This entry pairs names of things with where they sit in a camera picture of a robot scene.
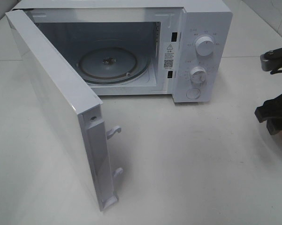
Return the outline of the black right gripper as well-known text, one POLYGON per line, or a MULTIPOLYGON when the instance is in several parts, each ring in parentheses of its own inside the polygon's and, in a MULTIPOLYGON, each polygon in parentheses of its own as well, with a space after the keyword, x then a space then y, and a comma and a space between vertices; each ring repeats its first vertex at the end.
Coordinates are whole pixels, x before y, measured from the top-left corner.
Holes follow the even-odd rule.
MULTIPOLYGON (((282 73, 282 48, 273 50, 274 54, 269 59, 274 61, 274 69, 269 71, 275 75, 282 73)), ((263 105, 255 110, 257 120, 267 123, 267 129, 270 135, 275 135, 282 131, 282 94, 276 98, 267 100, 263 105)))

